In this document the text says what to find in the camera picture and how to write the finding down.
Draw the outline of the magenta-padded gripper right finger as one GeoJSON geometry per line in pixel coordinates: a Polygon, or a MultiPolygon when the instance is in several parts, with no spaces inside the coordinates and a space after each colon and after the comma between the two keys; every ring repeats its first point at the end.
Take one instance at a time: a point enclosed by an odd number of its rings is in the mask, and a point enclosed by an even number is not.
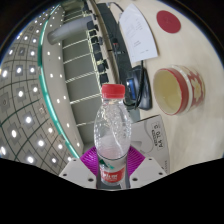
{"type": "Polygon", "coordinates": [[[166,176],[166,172],[153,157],[145,157],[134,147],[127,154],[127,177],[130,189],[146,186],[166,176]]]}

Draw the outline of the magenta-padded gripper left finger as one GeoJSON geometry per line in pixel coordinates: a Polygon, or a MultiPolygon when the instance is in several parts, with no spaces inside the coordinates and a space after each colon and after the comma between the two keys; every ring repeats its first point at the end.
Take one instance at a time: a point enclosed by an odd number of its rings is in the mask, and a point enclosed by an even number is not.
{"type": "Polygon", "coordinates": [[[96,189],[99,174],[98,156],[95,147],[80,158],[72,158],[60,173],[60,177],[78,186],[96,189]]]}

